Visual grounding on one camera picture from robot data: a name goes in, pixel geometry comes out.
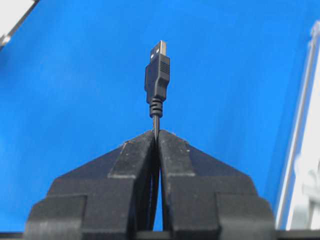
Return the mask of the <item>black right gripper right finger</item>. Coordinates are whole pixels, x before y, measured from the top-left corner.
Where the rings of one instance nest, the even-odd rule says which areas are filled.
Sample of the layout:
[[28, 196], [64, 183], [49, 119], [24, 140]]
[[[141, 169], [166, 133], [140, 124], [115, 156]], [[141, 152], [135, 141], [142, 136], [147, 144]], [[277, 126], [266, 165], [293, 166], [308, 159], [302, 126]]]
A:
[[175, 240], [274, 240], [274, 216], [252, 179], [160, 131], [164, 227]]

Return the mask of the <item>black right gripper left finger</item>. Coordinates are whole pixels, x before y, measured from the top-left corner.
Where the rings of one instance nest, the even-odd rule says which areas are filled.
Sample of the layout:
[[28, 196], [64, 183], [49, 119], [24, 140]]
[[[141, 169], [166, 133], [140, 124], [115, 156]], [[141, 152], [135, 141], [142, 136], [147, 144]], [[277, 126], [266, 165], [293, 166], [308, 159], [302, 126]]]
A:
[[28, 216], [26, 240], [128, 240], [152, 230], [157, 204], [154, 134], [57, 177]]

